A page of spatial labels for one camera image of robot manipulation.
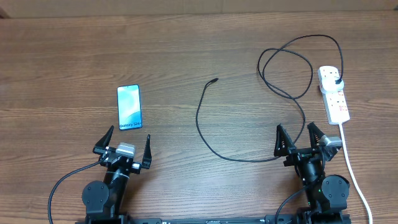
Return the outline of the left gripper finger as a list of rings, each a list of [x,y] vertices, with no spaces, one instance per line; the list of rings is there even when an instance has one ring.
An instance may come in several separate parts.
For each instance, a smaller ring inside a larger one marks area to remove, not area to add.
[[[150,134],[148,134],[147,139],[146,139],[144,154],[143,154],[143,158],[142,158],[142,168],[150,169],[151,162],[152,162],[152,154],[151,154],[151,150],[150,150]]]
[[[107,146],[109,146],[113,130],[114,126],[112,125],[108,129],[107,133],[95,144],[95,149],[105,149]]]

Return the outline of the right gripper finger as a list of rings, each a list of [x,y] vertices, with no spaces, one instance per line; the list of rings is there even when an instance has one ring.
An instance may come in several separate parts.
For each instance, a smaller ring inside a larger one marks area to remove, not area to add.
[[[281,124],[277,125],[274,156],[288,156],[295,150],[295,144],[285,128]]]
[[[307,129],[310,136],[310,145],[311,148],[320,148],[323,147],[321,144],[321,138],[325,135],[314,122],[311,122],[307,125]]]

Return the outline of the blue Galaxy smartphone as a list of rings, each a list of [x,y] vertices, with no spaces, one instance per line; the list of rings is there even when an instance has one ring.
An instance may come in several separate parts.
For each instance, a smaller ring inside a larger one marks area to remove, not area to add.
[[[119,129],[142,128],[141,94],[139,85],[117,88]]]

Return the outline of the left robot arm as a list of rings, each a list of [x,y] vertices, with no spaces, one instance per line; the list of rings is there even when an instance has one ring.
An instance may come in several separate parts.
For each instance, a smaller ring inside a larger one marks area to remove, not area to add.
[[[121,212],[121,205],[131,174],[149,169],[152,162],[150,135],[146,138],[141,162],[135,162],[136,147],[125,142],[109,146],[114,127],[95,144],[93,153],[99,155],[98,165],[106,168],[102,181],[92,181],[82,191],[86,207],[85,223],[133,223],[131,216]]]

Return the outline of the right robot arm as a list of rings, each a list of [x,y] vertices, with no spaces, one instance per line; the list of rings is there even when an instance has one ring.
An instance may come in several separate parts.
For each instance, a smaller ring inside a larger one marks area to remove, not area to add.
[[[277,126],[274,155],[285,157],[284,166],[293,166],[302,181],[303,188],[292,194],[280,205],[272,223],[350,223],[344,215],[349,196],[349,181],[341,175],[326,175],[325,165],[342,148],[339,137],[328,137],[315,123],[307,125],[310,147],[299,149],[281,124]],[[308,206],[298,208],[293,215],[281,215],[284,205],[304,192]]]

